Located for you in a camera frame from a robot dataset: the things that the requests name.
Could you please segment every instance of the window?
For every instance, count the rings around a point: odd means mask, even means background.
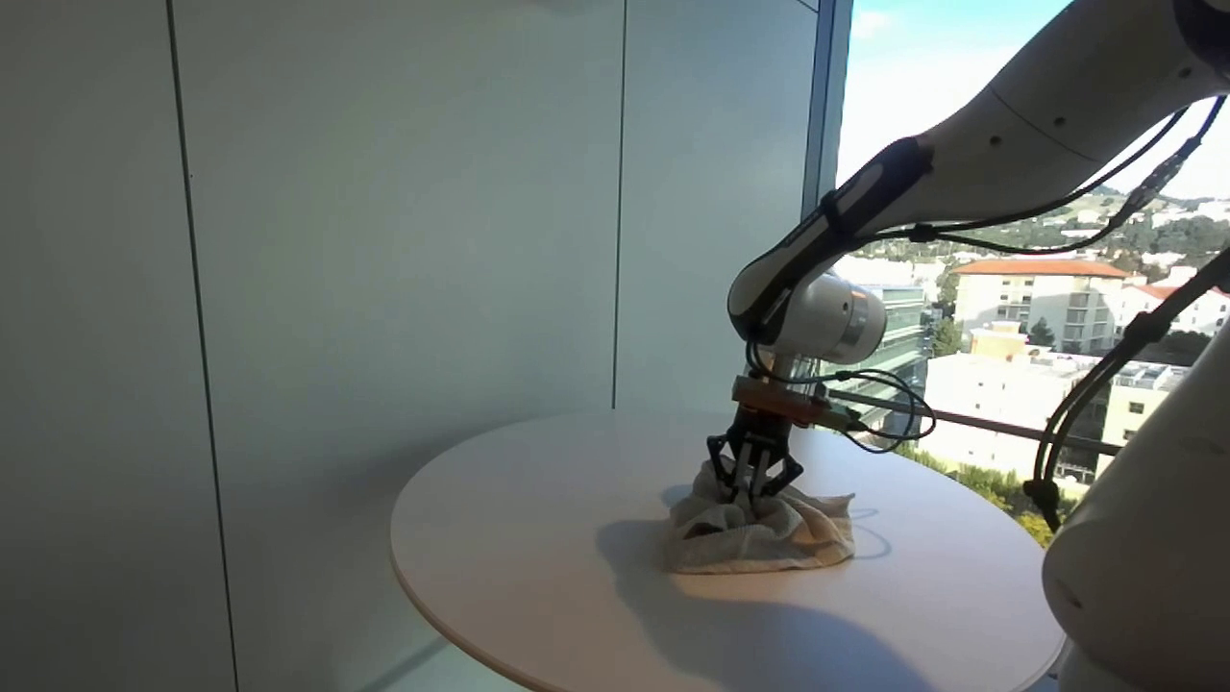
[[[848,87],[846,87],[836,182],[861,170],[890,138],[912,129],[931,129],[932,123],[950,120],[958,106],[964,106],[967,97],[1016,53],[1016,47],[1051,20],[1051,11],[1057,2],[857,0],[854,38],[848,38],[848,74],[846,74]],[[1221,128],[1210,129],[1207,148],[1200,159],[1191,159],[1191,165],[1163,189],[1163,194],[1177,194],[1177,198],[1224,194],[1218,189],[1221,178],[1213,173],[1213,160],[1230,159],[1230,129]],[[1072,217],[1063,212],[1051,212],[1026,224],[1026,230],[1016,238],[1010,230],[993,230],[985,238],[1026,242],[1026,234],[1037,234],[1037,238],[1051,234],[1059,242],[1063,230],[1072,230]],[[1107,251],[1107,256],[1121,251],[1112,238],[1094,244],[1094,251]],[[941,244],[912,244],[912,242],[903,244],[880,242],[880,244],[868,244],[868,253],[872,251],[875,256],[912,262],[914,270],[932,266],[932,271],[959,262],[986,256],[976,251],[958,251],[958,244],[941,251]],[[1119,298],[1119,280],[1072,275],[1072,271],[1067,275],[980,271],[980,275],[958,280],[953,314],[959,314],[959,321],[950,314],[936,314],[932,330],[950,330],[953,334],[950,343],[959,343],[959,346],[967,346],[973,334],[980,330],[985,343],[976,343],[976,348],[964,348],[964,355],[944,355],[950,362],[944,357],[926,362],[926,373],[920,378],[923,397],[958,416],[1041,428],[1051,416],[1057,399],[1067,390],[1067,385],[1076,385],[1080,373],[1099,357],[1099,348],[1119,343],[1113,338],[1119,312],[1112,314],[1113,298]],[[1230,298],[1200,314],[1203,321],[1224,317]],[[1016,343],[985,330],[986,321],[1010,321],[1010,317],[1019,317],[1022,334],[1028,334],[1034,321],[1046,321],[1048,338],[1034,338],[1028,346],[1028,338]],[[1132,439],[1132,429],[1141,429],[1141,421],[1157,411],[1157,399],[1163,399],[1177,388],[1177,381],[1178,373],[1163,381],[1132,378],[1132,381],[1107,385],[1107,397],[1085,407],[1092,421],[1076,439],[1121,447],[1126,439]],[[967,457],[967,466],[985,466],[995,453],[1000,470],[1016,470],[1019,475],[1034,470],[1028,440],[993,439],[986,429],[959,428],[959,421],[941,421],[931,453],[953,466],[964,466],[959,453]],[[1113,453],[1092,453],[1092,457],[1072,453],[1063,457],[1063,466],[1080,470],[1085,479],[1092,479],[1094,470],[1113,466]]]

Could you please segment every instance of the rooftop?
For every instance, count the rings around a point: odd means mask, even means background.
[[[1187,373],[1191,373],[1187,364],[1131,362],[1121,364],[1121,373],[1113,373],[1113,385],[1171,390]]]
[[[931,357],[931,373],[959,373],[959,378],[1000,378],[1000,381],[1028,381],[1028,378],[1059,378],[1080,381],[1094,370],[1099,357],[1089,355],[1051,355],[1051,348],[1022,348],[1022,357],[985,357],[985,355],[944,355]]]
[[[1126,275],[1107,262],[1085,256],[980,256],[959,266],[959,275]]]
[[[1141,290],[1151,298],[1168,298],[1177,290],[1177,283],[1141,283]]]

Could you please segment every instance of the city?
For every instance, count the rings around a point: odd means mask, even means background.
[[[993,234],[1016,244],[1063,244],[1094,234],[1119,198],[1119,193],[1094,193]],[[832,271],[875,289],[887,306],[887,334],[857,370],[894,373],[932,411],[1041,429],[1126,321],[1171,296],[1224,238],[1230,198],[1157,198],[1119,234],[1072,253],[1010,256],[953,242],[890,242],[846,256]],[[1230,296],[1203,290],[1089,402],[1057,466],[1063,499],[1080,499],[1113,462],[1224,314]],[[882,428],[903,429],[912,419],[894,411]],[[950,471],[1000,471],[1000,485],[1026,479],[1034,451],[1034,439],[950,419],[903,447]]]

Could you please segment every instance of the white wall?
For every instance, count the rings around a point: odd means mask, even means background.
[[[626,27],[620,402],[730,411],[735,271],[798,217],[813,20],[635,0]]]
[[[0,688],[229,688],[158,0],[0,2]]]
[[[243,692],[498,688],[399,594],[390,499],[511,419],[727,411],[809,11],[175,2],[206,362],[161,2],[3,11],[0,688],[229,688],[219,522]]]

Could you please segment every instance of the building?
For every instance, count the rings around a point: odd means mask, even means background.
[[[1187,373],[1187,364],[1159,362],[1121,364],[1121,373],[1112,381],[1101,440],[1126,447]]]
[[[967,334],[967,355],[993,357],[993,362],[1016,362],[1028,355],[1028,343],[1019,330],[1019,321],[986,321]]]
[[[1022,334],[1046,330],[1051,348],[1099,355],[1119,334],[1112,298],[1121,280],[1089,256],[980,256],[959,266],[953,321],[1019,321]]]
[[[1107,290],[1112,321],[1121,326],[1163,305],[1185,280],[1159,280],[1159,283],[1121,283],[1119,290]],[[1213,338],[1230,321],[1230,296],[1210,289],[1200,298],[1191,298],[1168,330],[1191,330]]]
[[[880,348],[861,362],[861,370],[882,370],[900,378],[900,385],[923,390],[926,388],[926,362],[931,362],[931,343],[932,343],[932,312],[923,289],[914,283],[894,283],[880,289],[880,298],[887,306],[887,330]],[[872,397],[907,402],[903,388],[875,388],[868,385]],[[914,429],[920,419],[907,411],[887,411],[882,429],[903,434]]]
[[[1041,429],[1057,402],[1067,397],[1067,388],[1092,364],[1094,357],[1004,348],[1004,343],[980,346],[980,338],[973,338],[973,355],[950,355],[926,364],[926,402],[953,416]],[[1092,399],[1072,439],[1099,439],[1099,429],[1101,399]],[[936,421],[932,434],[920,440],[920,451],[941,462],[1016,471],[1019,479],[1026,479],[1034,471],[1037,440],[1022,434]],[[1092,471],[1094,451],[1063,447],[1059,470],[1076,475],[1085,475],[1080,470]]]

